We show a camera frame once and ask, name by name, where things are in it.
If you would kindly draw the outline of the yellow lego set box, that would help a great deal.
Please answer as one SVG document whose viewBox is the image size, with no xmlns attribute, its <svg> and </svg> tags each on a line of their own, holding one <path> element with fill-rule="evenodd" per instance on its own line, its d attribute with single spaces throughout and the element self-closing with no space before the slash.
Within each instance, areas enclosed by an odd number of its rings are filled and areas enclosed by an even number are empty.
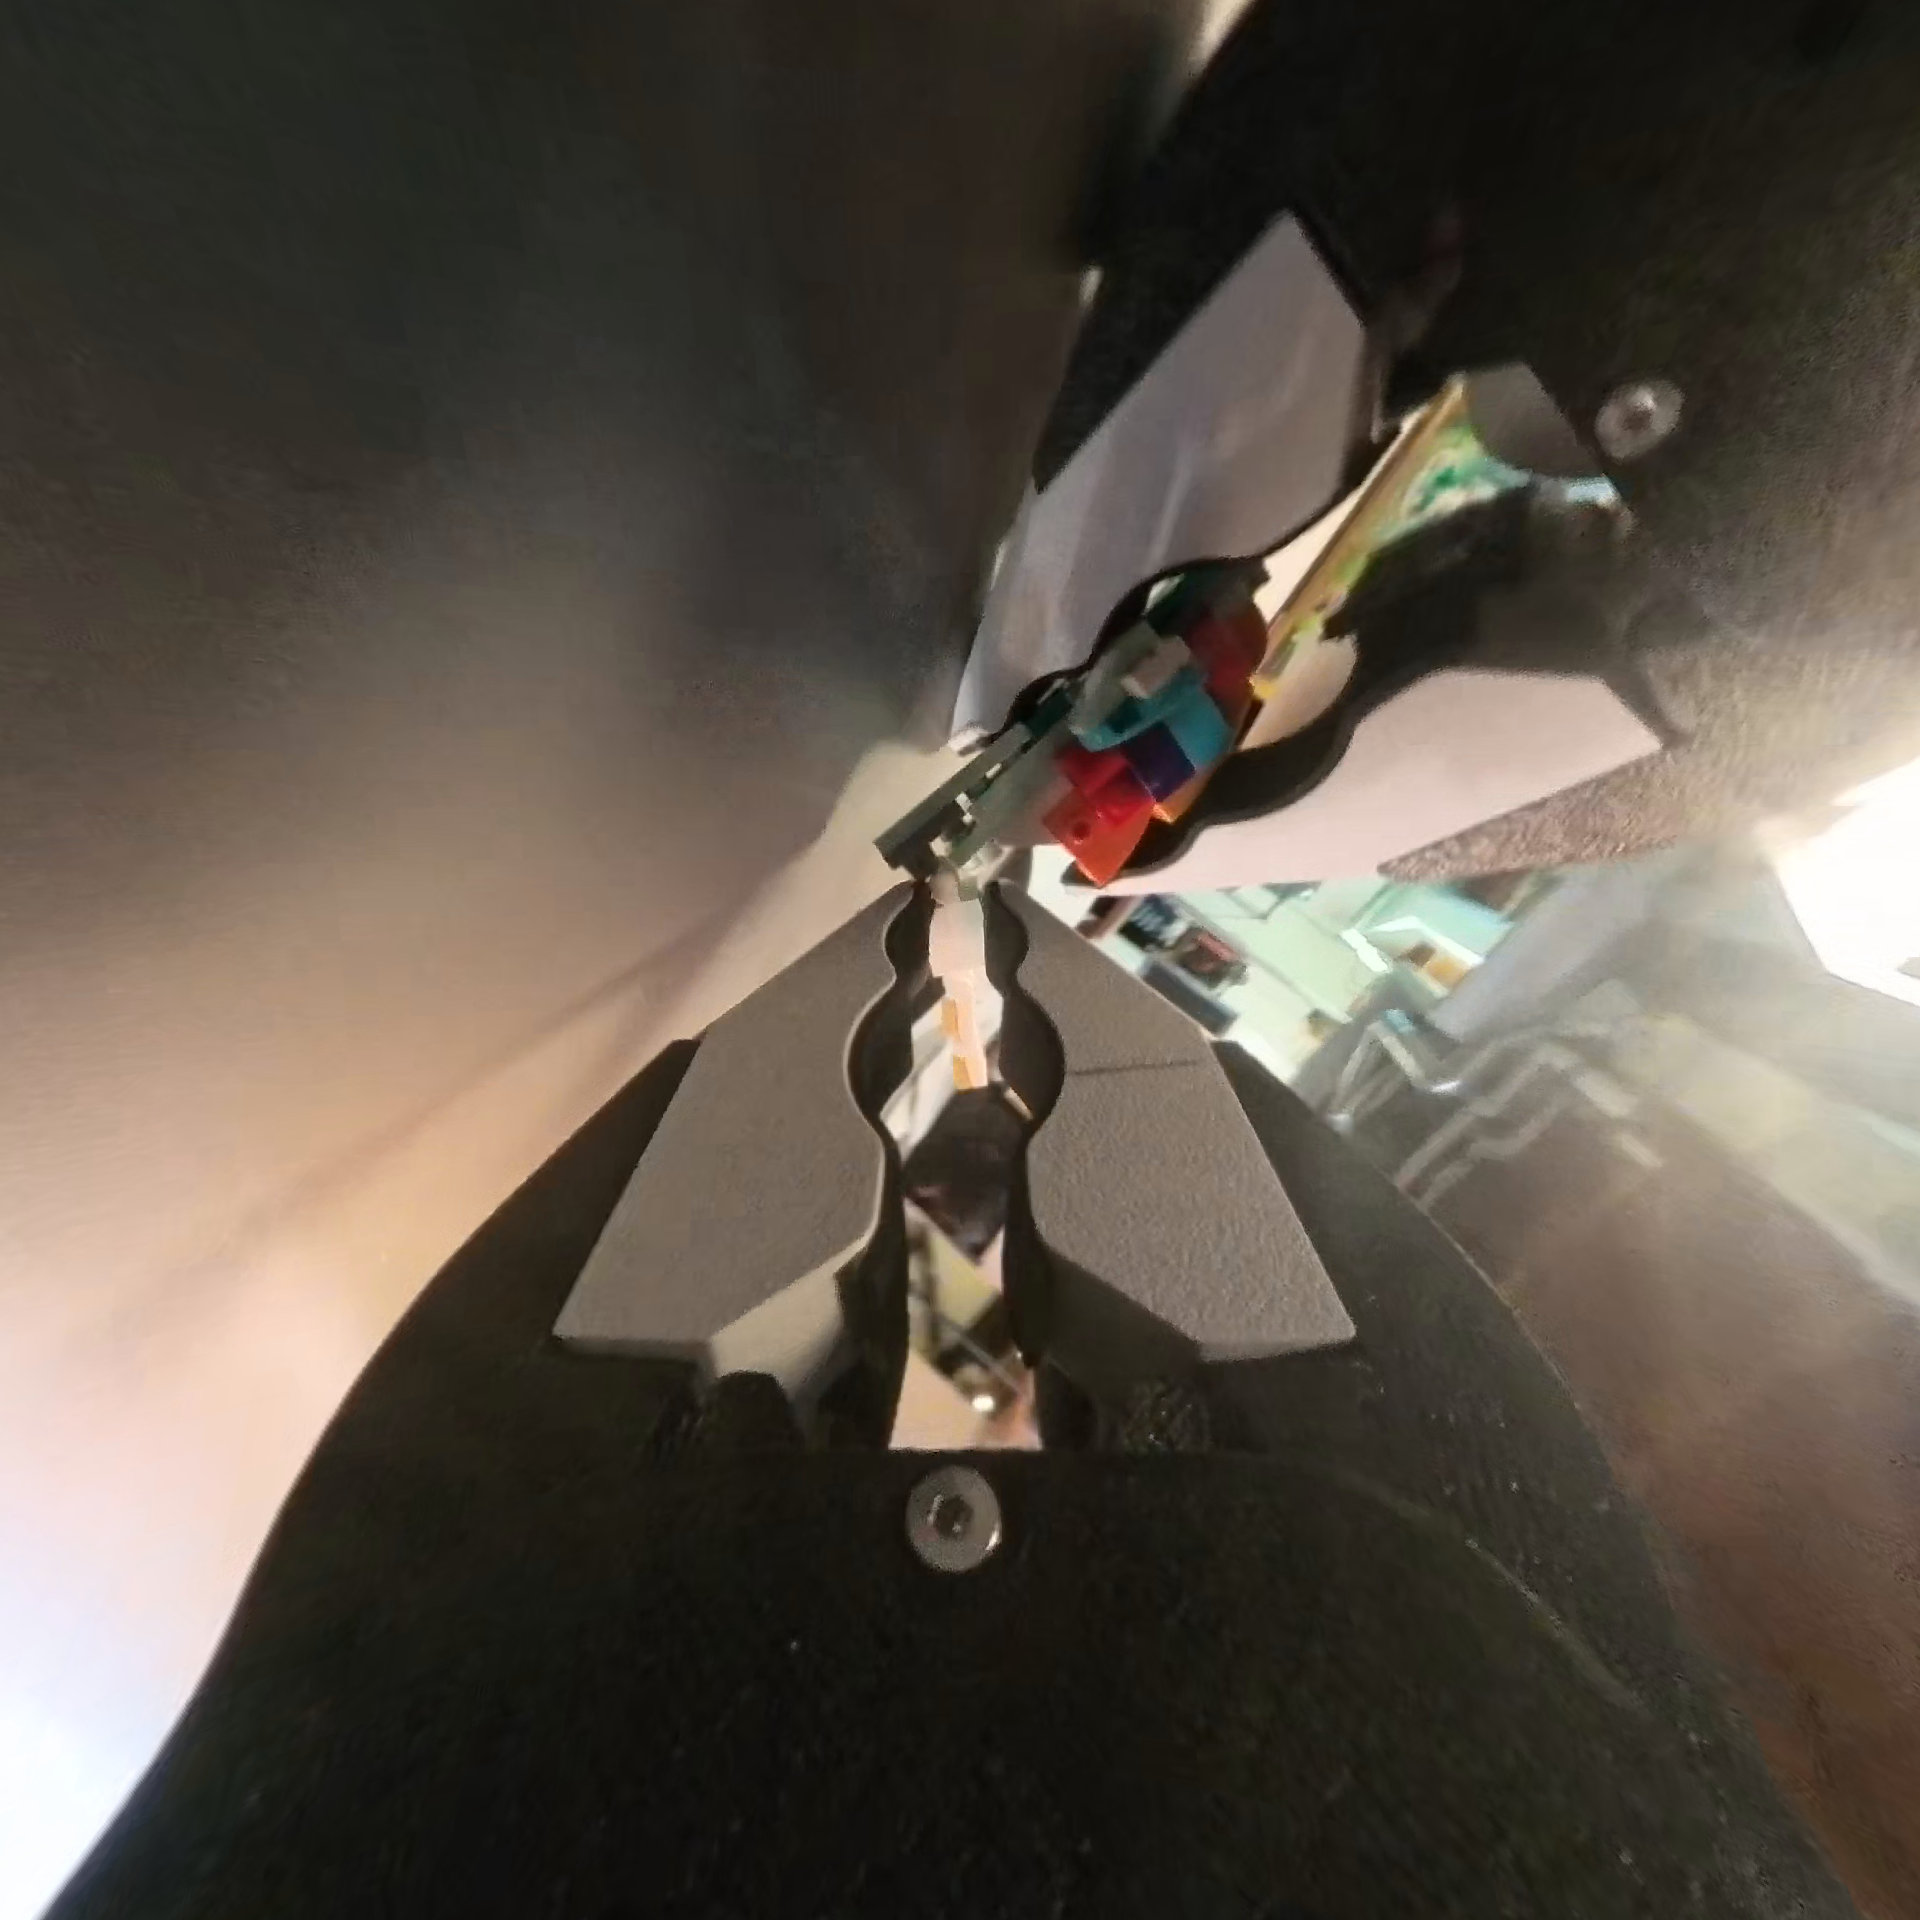
<svg viewBox="0 0 1920 1920">
<path fill-rule="evenodd" d="M 1357 487 L 1266 559 L 1254 604 L 1266 620 L 1254 699 L 1278 695 L 1292 660 L 1327 635 L 1332 615 L 1396 539 L 1519 491 L 1528 473 L 1492 452 L 1471 418 L 1471 383 L 1453 376 L 1404 418 Z"/>
</svg>

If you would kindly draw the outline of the multicolour lego model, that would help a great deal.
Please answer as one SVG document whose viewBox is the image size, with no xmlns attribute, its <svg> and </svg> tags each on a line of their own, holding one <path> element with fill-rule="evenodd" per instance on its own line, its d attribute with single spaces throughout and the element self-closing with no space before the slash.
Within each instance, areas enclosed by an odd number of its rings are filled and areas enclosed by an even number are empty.
<svg viewBox="0 0 1920 1920">
<path fill-rule="evenodd" d="M 1054 843 L 1092 884 L 1173 826 L 1260 707 L 1262 561 L 1173 571 L 1119 604 L 1090 660 L 1015 704 L 1006 727 L 876 842 L 895 874 L 971 880 Z"/>
</svg>

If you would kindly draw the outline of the white mint orange lego figure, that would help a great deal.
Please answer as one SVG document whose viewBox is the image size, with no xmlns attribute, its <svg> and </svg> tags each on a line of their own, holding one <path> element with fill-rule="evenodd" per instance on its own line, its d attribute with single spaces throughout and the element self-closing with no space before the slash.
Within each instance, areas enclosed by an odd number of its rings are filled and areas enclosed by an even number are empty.
<svg viewBox="0 0 1920 1920">
<path fill-rule="evenodd" d="M 940 983 L 952 1088 L 983 1091 L 992 1083 L 1000 996 L 992 986 L 987 914 L 979 892 L 947 872 L 931 884 L 928 971 Z"/>
</svg>

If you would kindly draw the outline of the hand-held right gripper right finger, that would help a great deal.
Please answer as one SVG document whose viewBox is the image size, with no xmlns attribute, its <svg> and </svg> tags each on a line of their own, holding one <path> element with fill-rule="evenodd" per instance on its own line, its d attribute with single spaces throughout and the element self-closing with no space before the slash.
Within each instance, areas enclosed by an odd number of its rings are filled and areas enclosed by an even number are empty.
<svg viewBox="0 0 1920 1920">
<path fill-rule="evenodd" d="M 998 1074 L 1023 1111 L 1000 1234 L 1039 1369 L 1204 1369 L 1336 1349 L 1354 1319 L 1204 1032 L 992 887 Z"/>
</svg>

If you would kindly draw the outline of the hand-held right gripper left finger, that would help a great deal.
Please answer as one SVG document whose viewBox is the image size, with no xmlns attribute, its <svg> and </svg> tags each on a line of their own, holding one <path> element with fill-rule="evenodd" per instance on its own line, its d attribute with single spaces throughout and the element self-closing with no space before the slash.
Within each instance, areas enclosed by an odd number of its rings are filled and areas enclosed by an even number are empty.
<svg viewBox="0 0 1920 1920">
<path fill-rule="evenodd" d="M 922 892 L 906 883 L 719 1016 L 618 1197 L 556 1338 L 766 1377 L 805 1437 L 885 1447 L 906 1379 L 900 1154 Z"/>
</svg>

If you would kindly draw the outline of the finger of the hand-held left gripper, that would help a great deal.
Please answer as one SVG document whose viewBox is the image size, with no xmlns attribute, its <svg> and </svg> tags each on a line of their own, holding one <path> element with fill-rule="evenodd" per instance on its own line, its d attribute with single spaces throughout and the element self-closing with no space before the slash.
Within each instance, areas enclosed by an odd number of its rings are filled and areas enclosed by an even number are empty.
<svg viewBox="0 0 1920 1920">
<path fill-rule="evenodd" d="M 1004 727 L 1170 571 L 1274 554 L 1334 500 L 1366 328 L 1293 212 L 1276 218 L 1000 544 L 951 731 Z"/>
<path fill-rule="evenodd" d="M 1099 890 L 1376 874 L 1667 751 L 1639 561 L 1615 507 L 1467 507 L 1390 541 L 1332 615 L 1332 707 L 1228 757 Z"/>
</svg>

